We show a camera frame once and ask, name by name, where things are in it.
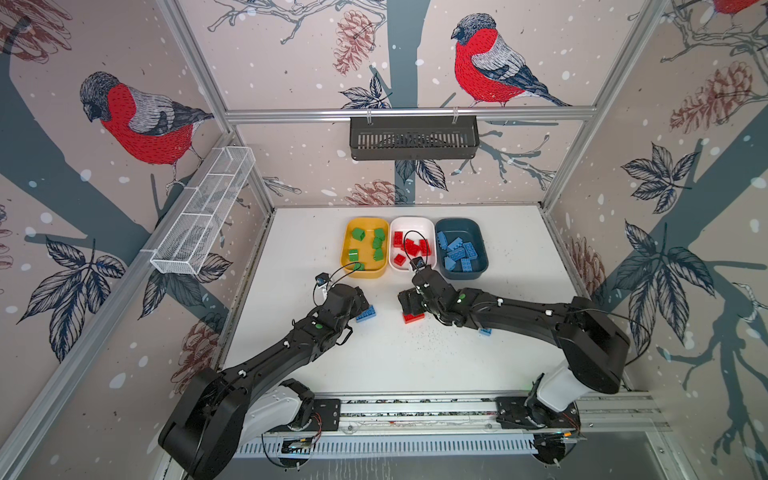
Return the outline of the red lego square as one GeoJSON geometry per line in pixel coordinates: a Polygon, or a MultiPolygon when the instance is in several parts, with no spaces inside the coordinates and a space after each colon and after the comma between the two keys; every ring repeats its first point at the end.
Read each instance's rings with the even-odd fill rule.
{"type": "Polygon", "coordinates": [[[431,244],[426,239],[421,239],[419,241],[419,254],[425,258],[428,258],[431,254],[431,244]]]}

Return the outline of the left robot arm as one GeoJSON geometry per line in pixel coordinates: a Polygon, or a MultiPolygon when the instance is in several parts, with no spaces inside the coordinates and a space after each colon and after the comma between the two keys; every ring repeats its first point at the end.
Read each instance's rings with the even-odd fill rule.
{"type": "Polygon", "coordinates": [[[369,307],[361,288],[336,283],[322,304],[266,350],[222,371],[203,368],[188,382],[159,434],[159,446],[192,478],[215,478],[241,443],[249,409],[274,387],[281,396],[295,395],[300,405],[311,401],[309,389],[284,379],[344,344],[350,320],[369,307]]]}

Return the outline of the yellow plastic bin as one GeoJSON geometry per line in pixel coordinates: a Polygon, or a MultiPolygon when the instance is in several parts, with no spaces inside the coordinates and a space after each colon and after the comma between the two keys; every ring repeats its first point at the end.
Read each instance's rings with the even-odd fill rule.
{"type": "Polygon", "coordinates": [[[347,224],[342,244],[341,252],[341,266],[344,273],[350,273],[353,278],[361,279],[377,279],[381,277],[386,269],[388,262],[388,235],[389,235],[389,223],[377,217],[357,217],[350,220],[347,224]],[[356,241],[351,236],[351,231],[354,228],[362,228],[366,231],[365,239],[360,242],[356,241]],[[384,251],[385,258],[381,261],[375,261],[373,259],[374,248],[372,247],[373,239],[376,238],[374,230],[382,228],[385,230],[387,238],[382,241],[381,249],[384,251]],[[357,249],[359,251],[359,260],[364,264],[365,269],[361,271],[355,271],[353,265],[356,262],[350,262],[348,259],[348,251],[350,249],[357,249]]]}

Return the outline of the white mesh wall shelf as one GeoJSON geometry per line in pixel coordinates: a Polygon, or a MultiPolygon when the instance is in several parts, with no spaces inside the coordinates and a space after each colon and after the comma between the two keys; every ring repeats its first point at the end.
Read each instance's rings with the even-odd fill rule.
{"type": "Polygon", "coordinates": [[[214,154],[212,165],[150,259],[162,274],[200,273],[255,163],[248,147],[226,146],[214,154]]]}

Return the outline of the aluminium front rail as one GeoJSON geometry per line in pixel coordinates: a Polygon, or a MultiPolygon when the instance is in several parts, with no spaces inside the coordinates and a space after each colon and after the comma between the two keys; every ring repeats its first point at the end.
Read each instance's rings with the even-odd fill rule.
{"type": "MultiPolygon", "coordinates": [[[[340,399],[339,428],[331,435],[428,435],[512,433],[496,422],[495,399],[522,396],[519,391],[476,393],[318,393],[315,399],[340,399]]],[[[653,397],[642,392],[588,394],[575,402],[586,433],[661,432],[671,430],[653,397]]]]}

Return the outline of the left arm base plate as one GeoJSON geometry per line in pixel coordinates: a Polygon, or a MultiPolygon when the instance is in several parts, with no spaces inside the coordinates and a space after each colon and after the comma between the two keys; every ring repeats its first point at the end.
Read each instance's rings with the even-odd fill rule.
{"type": "Polygon", "coordinates": [[[340,399],[305,400],[299,405],[294,419],[287,424],[291,431],[335,432],[341,416],[340,399]]]}

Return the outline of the white plastic bin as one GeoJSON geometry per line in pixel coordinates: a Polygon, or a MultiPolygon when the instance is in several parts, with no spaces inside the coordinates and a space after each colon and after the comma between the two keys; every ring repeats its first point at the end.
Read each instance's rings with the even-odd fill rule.
{"type": "Polygon", "coordinates": [[[389,264],[397,272],[410,272],[411,260],[420,257],[435,267],[436,234],[434,223],[425,217],[401,216],[390,224],[389,264]]]}

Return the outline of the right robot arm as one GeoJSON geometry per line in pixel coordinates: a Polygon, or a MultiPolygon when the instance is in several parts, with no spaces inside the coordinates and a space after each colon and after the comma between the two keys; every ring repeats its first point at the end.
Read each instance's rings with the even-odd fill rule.
{"type": "Polygon", "coordinates": [[[440,272],[417,257],[410,261],[413,287],[398,294],[403,312],[431,314],[448,327],[501,330],[558,347],[565,360],[542,373],[522,405],[501,412],[498,421],[528,430],[552,428],[583,395],[619,392],[630,349],[629,337],[608,314],[584,297],[569,303],[513,300],[476,288],[455,289],[440,272]]]}

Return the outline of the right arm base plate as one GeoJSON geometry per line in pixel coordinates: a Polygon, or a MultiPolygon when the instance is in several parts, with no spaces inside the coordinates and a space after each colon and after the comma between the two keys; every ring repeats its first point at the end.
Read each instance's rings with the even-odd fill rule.
{"type": "Polygon", "coordinates": [[[580,430],[581,421],[575,403],[565,411],[556,412],[522,396],[502,396],[495,399],[495,420],[503,429],[514,430],[580,430]]]}

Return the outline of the dark teal plastic bin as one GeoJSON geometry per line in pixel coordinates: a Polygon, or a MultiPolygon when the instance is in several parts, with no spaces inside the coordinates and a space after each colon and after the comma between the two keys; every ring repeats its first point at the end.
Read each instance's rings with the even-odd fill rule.
{"type": "Polygon", "coordinates": [[[442,250],[437,242],[438,267],[445,278],[462,281],[476,280],[488,269],[489,259],[485,249],[484,239],[479,225],[474,220],[462,217],[444,218],[439,220],[435,225],[435,234],[439,231],[445,233],[448,244],[457,237],[460,237],[463,239],[464,243],[471,242],[478,253],[478,258],[476,260],[470,260],[473,269],[472,272],[462,271],[462,259],[455,261],[456,266],[453,271],[448,271],[444,267],[444,258],[448,257],[449,251],[447,249],[442,250]]]}

